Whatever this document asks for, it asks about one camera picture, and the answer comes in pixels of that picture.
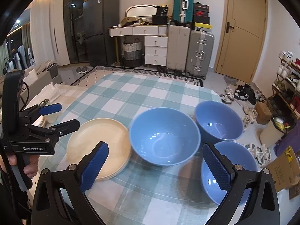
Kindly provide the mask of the left hand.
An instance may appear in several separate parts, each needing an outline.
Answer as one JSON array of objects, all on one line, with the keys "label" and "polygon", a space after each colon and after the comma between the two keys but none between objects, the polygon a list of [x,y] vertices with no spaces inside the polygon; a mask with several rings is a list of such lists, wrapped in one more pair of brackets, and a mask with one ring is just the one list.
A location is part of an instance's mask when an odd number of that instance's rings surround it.
[{"label": "left hand", "polygon": [[[17,165],[17,158],[14,154],[8,154],[8,161],[11,166]],[[29,156],[29,164],[26,165],[23,169],[24,174],[27,175],[29,178],[33,178],[38,173],[38,162],[39,162],[39,156],[38,155],[30,155]]]}]

